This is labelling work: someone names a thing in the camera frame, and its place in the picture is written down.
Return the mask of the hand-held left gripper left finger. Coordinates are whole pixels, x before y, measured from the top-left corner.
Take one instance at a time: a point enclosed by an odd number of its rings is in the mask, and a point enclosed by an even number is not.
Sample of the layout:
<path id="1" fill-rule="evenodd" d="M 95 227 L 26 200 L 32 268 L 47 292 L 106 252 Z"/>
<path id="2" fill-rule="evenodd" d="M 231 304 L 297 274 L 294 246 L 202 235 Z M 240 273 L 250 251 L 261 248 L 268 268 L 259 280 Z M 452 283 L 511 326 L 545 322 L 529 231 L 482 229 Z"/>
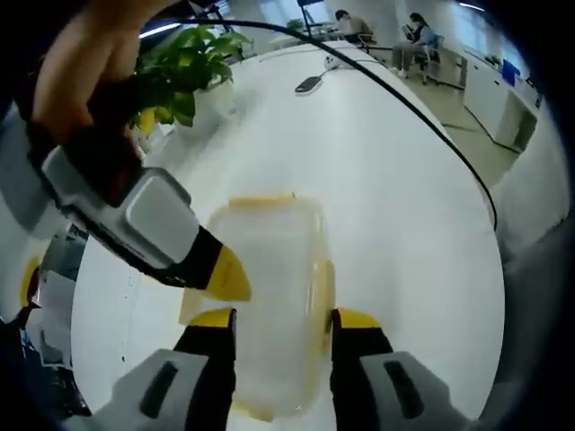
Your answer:
<path id="1" fill-rule="evenodd" d="M 236 384 L 236 309 L 196 315 L 114 385 L 91 430 L 225 430 Z"/>

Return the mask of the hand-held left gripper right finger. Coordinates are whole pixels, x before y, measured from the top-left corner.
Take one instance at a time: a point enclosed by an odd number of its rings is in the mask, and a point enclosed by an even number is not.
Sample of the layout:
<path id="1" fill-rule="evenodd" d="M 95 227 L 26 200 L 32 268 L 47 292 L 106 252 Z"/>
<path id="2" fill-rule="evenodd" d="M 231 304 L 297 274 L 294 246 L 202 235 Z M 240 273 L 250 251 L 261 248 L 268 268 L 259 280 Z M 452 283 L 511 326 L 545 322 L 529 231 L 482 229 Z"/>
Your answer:
<path id="1" fill-rule="evenodd" d="M 393 350 L 372 316 L 332 310 L 330 389 L 338 430 L 451 430 L 447 385 Z"/>

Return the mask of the person's right hand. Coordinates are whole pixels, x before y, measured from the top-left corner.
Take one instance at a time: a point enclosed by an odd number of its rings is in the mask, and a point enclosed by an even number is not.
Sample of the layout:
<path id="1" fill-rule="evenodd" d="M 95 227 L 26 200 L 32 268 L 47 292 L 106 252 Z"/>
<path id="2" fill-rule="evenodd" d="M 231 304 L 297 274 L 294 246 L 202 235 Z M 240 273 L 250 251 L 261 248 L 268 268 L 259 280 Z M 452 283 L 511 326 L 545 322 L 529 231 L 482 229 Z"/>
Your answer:
<path id="1" fill-rule="evenodd" d="M 91 124 L 89 99 L 100 82 L 118 81 L 133 72 L 145 22 L 138 1 L 89 1 L 45 56 L 32 121 L 57 141 Z"/>

